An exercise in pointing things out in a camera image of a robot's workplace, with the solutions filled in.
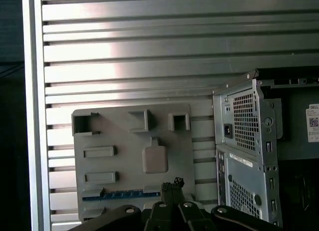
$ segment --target mesh vent panel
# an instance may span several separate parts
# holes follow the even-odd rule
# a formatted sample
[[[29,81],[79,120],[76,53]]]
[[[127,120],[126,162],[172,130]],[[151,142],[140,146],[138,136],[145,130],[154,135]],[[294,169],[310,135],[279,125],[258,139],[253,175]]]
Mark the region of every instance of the mesh vent panel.
[[[235,140],[238,146],[255,150],[254,133],[259,132],[258,118],[253,114],[253,94],[234,98]]]
[[[254,206],[253,195],[235,181],[230,186],[230,204],[234,209],[260,218],[260,212]]]

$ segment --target barcode label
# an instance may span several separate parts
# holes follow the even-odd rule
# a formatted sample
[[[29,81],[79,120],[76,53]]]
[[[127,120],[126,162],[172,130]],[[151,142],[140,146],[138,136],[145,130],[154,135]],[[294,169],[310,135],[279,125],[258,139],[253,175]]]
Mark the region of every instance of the barcode label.
[[[306,109],[308,142],[319,142],[319,104]]]

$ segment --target dell computer case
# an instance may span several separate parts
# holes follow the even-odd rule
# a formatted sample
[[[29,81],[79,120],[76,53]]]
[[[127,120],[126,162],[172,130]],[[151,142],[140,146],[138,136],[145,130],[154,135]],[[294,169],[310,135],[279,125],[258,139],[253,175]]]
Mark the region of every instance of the dell computer case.
[[[213,107],[219,204],[316,227],[319,67],[255,69],[215,89]]]

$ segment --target screw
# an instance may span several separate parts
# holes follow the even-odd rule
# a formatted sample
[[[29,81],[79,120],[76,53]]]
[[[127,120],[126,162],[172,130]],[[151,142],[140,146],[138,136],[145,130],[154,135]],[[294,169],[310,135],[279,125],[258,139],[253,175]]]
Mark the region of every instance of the screw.
[[[126,210],[126,212],[129,213],[129,214],[130,214],[130,213],[134,213],[134,209],[129,208],[129,209]]]
[[[192,207],[192,204],[187,202],[187,203],[184,204],[184,207],[187,207],[187,208]]]
[[[227,209],[225,209],[225,208],[218,208],[217,211],[218,211],[219,213],[221,213],[221,214],[224,214],[224,213],[227,212]]]
[[[264,121],[266,126],[271,126],[273,124],[273,119],[270,117],[267,117]]]

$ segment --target gray plastic panel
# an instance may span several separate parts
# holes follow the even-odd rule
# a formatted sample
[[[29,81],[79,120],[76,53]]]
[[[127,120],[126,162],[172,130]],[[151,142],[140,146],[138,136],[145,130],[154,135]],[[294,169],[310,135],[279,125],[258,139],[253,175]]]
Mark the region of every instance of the gray plastic panel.
[[[173,182],[175,177],[184,178],[184,193],[195,195],[190,115],[189,104],[74,111],[79,218],[87,217],[88,210],[112,209],[127,203],[142,209],[145,203],[159,200],[160,196],[154,197],[152,193],[160,192],[161,184]],[[203,172],[207,169],[196,168]],[[203,174],[202,179],[210,179],[212,175],[215,176]],[[103,189],[104,192],[143,190],[149,197],[106,199]],[[206,196],[209,194],[199,194],[198,199],[216,199]]]

